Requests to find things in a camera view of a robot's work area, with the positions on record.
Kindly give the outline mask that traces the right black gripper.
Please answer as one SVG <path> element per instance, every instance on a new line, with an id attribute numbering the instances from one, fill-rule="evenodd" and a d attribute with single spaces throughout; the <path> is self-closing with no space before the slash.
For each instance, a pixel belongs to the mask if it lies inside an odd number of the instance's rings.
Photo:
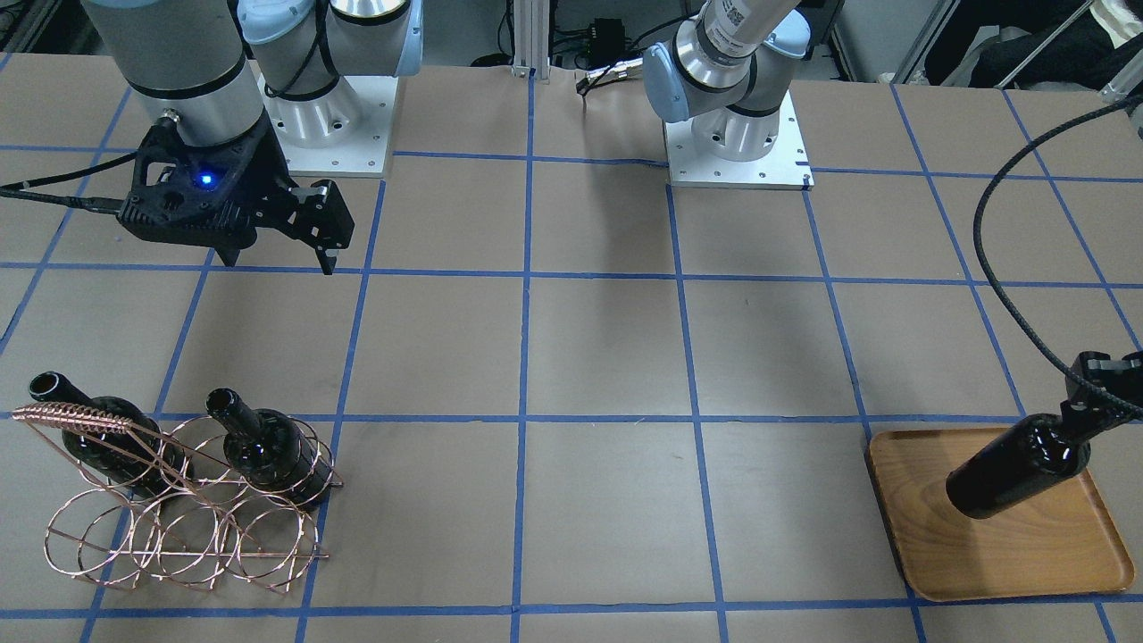
<path id="1" fill-rule="evenodd" d="M 210 247 L 224 267 L 233 268 L 258 228 L 296 236 L 294 188 L 267 116 L 232 140 L 191 146 L 176 119 L 161 115 L 139 143 L 117 222 L 151 243 Z M 338 267 L 338 257 L 337 247 L 317 247 L 326 276 Z"/>

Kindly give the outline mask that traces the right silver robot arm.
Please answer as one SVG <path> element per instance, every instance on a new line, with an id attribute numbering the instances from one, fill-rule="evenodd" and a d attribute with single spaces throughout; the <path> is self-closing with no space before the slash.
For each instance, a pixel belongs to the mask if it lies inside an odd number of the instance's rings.
<path id="1" fill-rule="evenodd" d="M 338 176 L 379 176 L 419 1 L 86 1 L 152 126 L 117 222 L 226 267 L 259 228 L 331 274 L 354 235 Z"/>

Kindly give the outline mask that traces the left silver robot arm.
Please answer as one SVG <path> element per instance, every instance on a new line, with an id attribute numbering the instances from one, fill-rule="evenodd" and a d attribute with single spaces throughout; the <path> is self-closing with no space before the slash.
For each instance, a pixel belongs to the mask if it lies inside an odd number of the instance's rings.
<path id="1" fill-rule="evenodd" d="M 756 162 L 780 135 L 780 107 L 812 41 L 796 1 L 706 1 L 642 54 L 654 113 L 689 123 L 708 154 Z"/>

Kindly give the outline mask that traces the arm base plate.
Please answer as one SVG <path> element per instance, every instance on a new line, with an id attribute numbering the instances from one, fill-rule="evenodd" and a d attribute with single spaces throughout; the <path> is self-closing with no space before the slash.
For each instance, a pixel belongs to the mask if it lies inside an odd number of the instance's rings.
<path id="1" fill-rule="evenodd" d="M 679 188 L 815 187 L 792 94 L 780 110 L 748 116 L 724 107 L 663 126 L 670 183 Z"/>
<path id="2" fill-rule="evenodd" d="M 265 97 L 289 172 L 384 179 L 400 87 L 395 77 L 343 77 L 330 93 L 309 102 Z"/>

